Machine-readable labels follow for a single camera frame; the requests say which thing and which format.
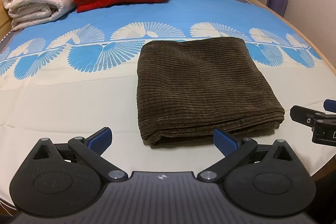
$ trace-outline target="blue gripper pad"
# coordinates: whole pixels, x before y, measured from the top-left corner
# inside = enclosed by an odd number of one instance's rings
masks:
[[[110,128],[104,127],[95,134],[86,138],[84,144],[98,155],[101,155],[111,145],[111,143],[112,131]]]
[[[213,131],[213,143],[225,157],[242,145],[242,142],[233,135],[218,128]]]
[[[334,100],[325,100],[323,107],[326,111],[334,112],[336,113],[336,101]]]

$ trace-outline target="folded brown blanket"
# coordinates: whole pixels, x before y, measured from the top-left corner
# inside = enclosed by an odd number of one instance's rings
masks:
[[[240,38],[149,42],[137,73],[139,128],[150,145],[209,138],[217,127],[233,134],[278,128],[284,120]]]

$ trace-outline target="metal screw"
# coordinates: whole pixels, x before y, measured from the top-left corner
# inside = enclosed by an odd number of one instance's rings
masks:
[[[109,177],[111,179],[121,179],[124,177],[124,175],[125,172],[121,170],[112,170],[111,172],[109,172]]]
[[[217,174],[212,171],[203,171],[201,173],[201,178],[206,180],[211,180],[217,177]]]

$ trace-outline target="gray folded blanket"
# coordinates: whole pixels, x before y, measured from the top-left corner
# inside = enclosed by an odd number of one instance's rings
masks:
[[[232,134],[278,128],[284,120],[240,38],[149,42],[137,74],[140,134],[152,146],[210,138],[215,128]]]

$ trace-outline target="bed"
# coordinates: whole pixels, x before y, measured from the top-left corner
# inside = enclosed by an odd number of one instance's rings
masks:
[[[0,10],[0,34],[8,18]],[[313,175],[336,148],[311,142],[293,122],[301,105],[323,110],[336,99],[335,68],[296,28],[256,0],[167,0],[115,5],[9,32],[0,43],[0,198],[39,138],[64,143],[110,127],[103,157],[125,170],[200,172],[223,156],[211,142],[150,148],[137,123],[137,60],[152,40],[242,38],[286,111],[277,130],[249,134],[259,143],[285,139]]]

